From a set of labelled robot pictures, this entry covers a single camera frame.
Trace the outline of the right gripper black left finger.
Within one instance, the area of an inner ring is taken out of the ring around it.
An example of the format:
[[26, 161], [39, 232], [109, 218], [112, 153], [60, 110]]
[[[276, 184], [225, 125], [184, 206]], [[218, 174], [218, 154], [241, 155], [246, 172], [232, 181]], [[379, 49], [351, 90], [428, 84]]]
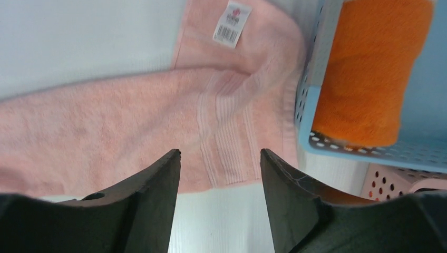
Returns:
[[167, 252], [181, 153], [81, 200], [1, 194], [1, 252]]

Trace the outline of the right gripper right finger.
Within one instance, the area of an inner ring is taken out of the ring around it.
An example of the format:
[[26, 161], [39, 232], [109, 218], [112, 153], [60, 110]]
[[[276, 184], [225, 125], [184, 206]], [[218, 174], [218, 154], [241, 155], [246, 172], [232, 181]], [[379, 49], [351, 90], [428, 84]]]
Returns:
[[275, 252], [446, 252], [446, 192], [357, 197], [269, 149], [260, 168]]

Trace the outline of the light pink towel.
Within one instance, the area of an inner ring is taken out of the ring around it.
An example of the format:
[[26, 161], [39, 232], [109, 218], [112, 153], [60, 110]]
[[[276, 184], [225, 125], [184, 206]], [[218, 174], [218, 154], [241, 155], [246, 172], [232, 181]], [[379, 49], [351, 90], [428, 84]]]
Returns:
[[267, 1], [235, 48], [226, 1], [189, 1], [169, 71], [76, 84], [1, 103], [1, 191], [85, 196], [181, 151], [179, 192], [261, 180], [260, 151], [297, 165], [298, 24]]

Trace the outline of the orange cartoon towel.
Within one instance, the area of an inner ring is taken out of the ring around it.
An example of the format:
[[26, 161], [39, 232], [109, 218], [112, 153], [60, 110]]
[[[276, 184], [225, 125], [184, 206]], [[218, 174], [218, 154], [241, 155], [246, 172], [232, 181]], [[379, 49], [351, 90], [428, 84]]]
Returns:
[[357, 147], [397, 142], [404, 93], [436, 1], [343, 3], [312, 129]]

